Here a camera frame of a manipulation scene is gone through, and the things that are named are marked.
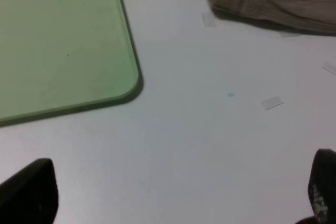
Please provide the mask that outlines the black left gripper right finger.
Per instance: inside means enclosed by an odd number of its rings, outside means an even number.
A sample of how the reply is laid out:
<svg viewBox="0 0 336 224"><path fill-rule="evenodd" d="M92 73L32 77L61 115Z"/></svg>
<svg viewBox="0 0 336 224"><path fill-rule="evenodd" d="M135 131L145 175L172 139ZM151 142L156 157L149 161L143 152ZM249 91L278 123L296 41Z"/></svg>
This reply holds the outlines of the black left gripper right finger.
<svg viewBox="0 0 336 224"><path fill-rule="evenodd" d="M313 216L299 223L335 223L335 151L317 150L312 163L308 197Z"/></svg>

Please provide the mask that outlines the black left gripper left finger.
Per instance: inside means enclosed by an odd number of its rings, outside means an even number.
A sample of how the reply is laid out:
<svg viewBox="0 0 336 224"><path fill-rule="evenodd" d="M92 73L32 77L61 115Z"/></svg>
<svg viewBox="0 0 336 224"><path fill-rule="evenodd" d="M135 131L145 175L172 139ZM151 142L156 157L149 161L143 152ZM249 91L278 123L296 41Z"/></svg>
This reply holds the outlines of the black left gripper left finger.
<svg viewBox="0 0 336 224"><path fill-rule="evenodd" d="M39 158L1 183L1 223L53 223L58 186L50 158Z"/></svg>

